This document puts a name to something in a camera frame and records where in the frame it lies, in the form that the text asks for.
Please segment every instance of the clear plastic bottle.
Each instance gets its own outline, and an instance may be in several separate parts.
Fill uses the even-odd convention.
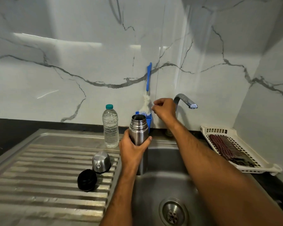
[[[106,105],[103,113],[104,137],[107,148],[115,148],[119,144],[119,118],[113,105]]]

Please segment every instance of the dish cloth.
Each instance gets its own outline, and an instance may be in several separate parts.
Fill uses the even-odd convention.
[[[255,167],[253,161],[245,153],[238,150],[226,136],[209,135],[208,137],[226,160],[240,166]]]

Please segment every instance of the blue plastic container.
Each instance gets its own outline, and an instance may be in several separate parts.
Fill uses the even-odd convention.
[[[151,122],[152,122],[152,114],[146,116],[146,121],[147,121],[148,129],[149,129],[149,132],[150,132],[150,125],[151,125]]]

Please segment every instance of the sink drain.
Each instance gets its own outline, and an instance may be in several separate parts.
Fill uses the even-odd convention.
[[[166,226],[186,226],[189,215],[185,205],[174,197],[168,197],[159,204],[159,215]]]

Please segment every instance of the granite countertop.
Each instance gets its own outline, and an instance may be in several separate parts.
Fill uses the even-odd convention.
[[[128,127],[119,127],[120,134],[123,134],[127,128]],[[0,155],[26,139],[38,129],[103,132],[102,125],[0,119]],[[165,132],[165,129],[151,129],[150,135],[168,139],[172,138],[167,137]],[[200,131],[191,131],[191,133],[209,146]],[[252,176],[283,210],[283,182],[269,173],[252,174]]]

